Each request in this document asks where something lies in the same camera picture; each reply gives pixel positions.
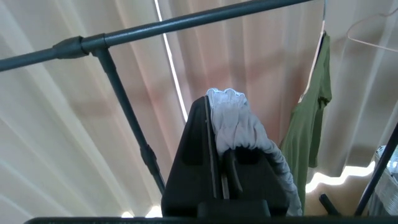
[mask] green garment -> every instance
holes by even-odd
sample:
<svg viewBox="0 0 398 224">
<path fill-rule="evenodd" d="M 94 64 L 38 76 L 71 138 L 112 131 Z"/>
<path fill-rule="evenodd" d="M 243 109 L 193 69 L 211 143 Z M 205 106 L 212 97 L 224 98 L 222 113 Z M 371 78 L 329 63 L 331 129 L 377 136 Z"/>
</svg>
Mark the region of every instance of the green garment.
<svg viewBox="0 0 398 224">
<path fill-rule="evenodd" d="M 292 172 L 303 211 L 308 167 L 317 166 L 323 109 L 331 100 L 329 51 L 330 37 L 324 34 L 310 88 L 293 110 L 289 130 L 280 147 Z"/>
</svg>

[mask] laundry basket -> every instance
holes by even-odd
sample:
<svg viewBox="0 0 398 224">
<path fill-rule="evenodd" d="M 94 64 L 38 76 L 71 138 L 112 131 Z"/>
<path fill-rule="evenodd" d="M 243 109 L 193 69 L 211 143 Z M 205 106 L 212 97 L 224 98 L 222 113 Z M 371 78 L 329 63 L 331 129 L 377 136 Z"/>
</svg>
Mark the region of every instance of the laundry basket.
<svg viewBox="0 0 398 224">
<path fill-rule="evenodd" d="M 385 146 L 377 149 L 378 163 Z M 369 215 L 398 215 L 398 150 L 395 149 L 369 201 Z"/>
</svg>

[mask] clothes rack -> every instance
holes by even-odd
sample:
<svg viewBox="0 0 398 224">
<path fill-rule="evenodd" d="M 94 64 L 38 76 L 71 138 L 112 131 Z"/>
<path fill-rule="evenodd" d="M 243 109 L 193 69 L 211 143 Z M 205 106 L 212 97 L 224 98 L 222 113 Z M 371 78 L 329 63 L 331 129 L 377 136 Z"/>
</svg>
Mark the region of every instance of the clothes rack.
<svg viewBox="0 0 398 224">
<path fill-rule="evenodd" d="M 246 16 L 257 12 L 267 11 L 271 9 L 277 9 L 301 2 L 307 2 L 311 0 L 252 0 L 248 2 L 242 2 L 233 4 L 230 6 L 219 7 L 216 9 L 210 9 L 207 11 L 197 12 L 186 16 L 180 16 L 161 22 L 154 22 L 142 26 L 132 27 L 128 29 L 111 32 L 108 34 L 97 34 L 90 37 L 72 37 L 65 39 L 53 47 L 19 55 L 11 58 L 5 58 L 0 60 L 0 72 L 10 70 L 13 68 L 19 68 L 35 63 L 46 62 L 53 59 L 71 59 L 85 57 L 92 53 L 93 56 L 98 57 L 98 60 L 107 74 L 109 81 L 111 82 L 112 88 L 121 104 L 124 115 L 137 139 L 140 147 L 141 156 L 146 166 L 153 175 L 156 184 L 163 192 L 165 184 L 160 174 L 159 166 L 156 163 L 156 156 L 153 150 L 148 145 L 144 134 L 142 133 L 141 127 L 137 121 L 136 115 L 132 110 L 132 106 L 126 95 L 126 91 L 123 88 L 119 75 L 116 71 L 116 66 L 113 62 L 112 56 L 108 50 L 109 47 L 125 44 L 127 42 L 145 39 L 155 35 L 160 35 L 168 32 L 173 32 L 182 29 L 188 29 L 212 22 L 223 21 L 226 19 L 232 19 L 235 17 Z M 372 180 L 366 187 L 363 197 L 359 203 L 357 212 L 363 209 L 363 206 L 367 204 L 369 194 L 373 192 L 375 185 L 377 184 L 380 174 L 386 167 L 386 162 L 391 157 L 395 146 L 397 145 L 398 131 L 397 128 L 394 130 L 393 135 L 389 142 L 389 147 L 386 148 L 380 163 L 377 165 Z"/>
</svg>

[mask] hanging clothes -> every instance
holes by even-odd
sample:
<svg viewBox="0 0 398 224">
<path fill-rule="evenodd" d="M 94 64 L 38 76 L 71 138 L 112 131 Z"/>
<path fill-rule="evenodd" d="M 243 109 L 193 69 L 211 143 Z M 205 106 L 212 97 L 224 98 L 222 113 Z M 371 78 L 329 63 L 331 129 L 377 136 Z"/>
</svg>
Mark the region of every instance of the hanging clothes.
<svg viewBox="0 0 398 224">
<path fill-rule="evenodd" d="M 323 109 L 331 100 L 329 54 L 330 37 L 324 33 L 309 89 L 294 108 L 281 144 L 303 208 L 308 167 L 317 166 Z"/>
<path fill-rule="evenodd" d="M 263 150 L 272 159 L 272 169 L 289 198 L 287 215 L 301 216 L 302 206 L 285 157 L 277 145 L 267 137 L 259 118 L 251 113 L 244 93 L 231 88 L 224 91 L 212 88 L 206 94 L 209 97 L 218 154 L 222 155 L 228 149 L 237 147 Z"/>
</svg>

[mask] curtain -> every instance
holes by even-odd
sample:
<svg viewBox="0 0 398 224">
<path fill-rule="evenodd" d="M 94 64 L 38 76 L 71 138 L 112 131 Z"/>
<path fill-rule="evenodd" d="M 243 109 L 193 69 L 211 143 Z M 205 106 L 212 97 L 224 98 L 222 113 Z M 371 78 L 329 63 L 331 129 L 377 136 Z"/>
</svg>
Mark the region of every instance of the curtain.
<svg viewBox="0 0 398 224">
<path fill-rule="evenodd" d="M 164 20 L 236 2 L 160 0 L 158 7 Z M 333 99 L 324 114 L 317 169 L 326 175 L 339 176 L 345 164 L 366 167 L 398 120 L 397 56 L 345 37 L 352 23 L 394 6 L 392 0 L 328 2 Z M 138 0 L 0 0 L 0 12 L 0 58 L 159 20 L 154 1 Z M 269 137 L 283 139 L 308 82 L 322 16 L 323 1 L 311 1 L 169 33 L 169 54 L 162 35 L 110 48 L 165 180 L 184 114 L 208 88 L 245 92 Z M 354 34 L 396 47 L 395 26 L 392 16 Z M 4 223 L 39 216 L 143 216 L 160 203 L 92 56 L 2 72 L 0 138 Z"/>
</svg>

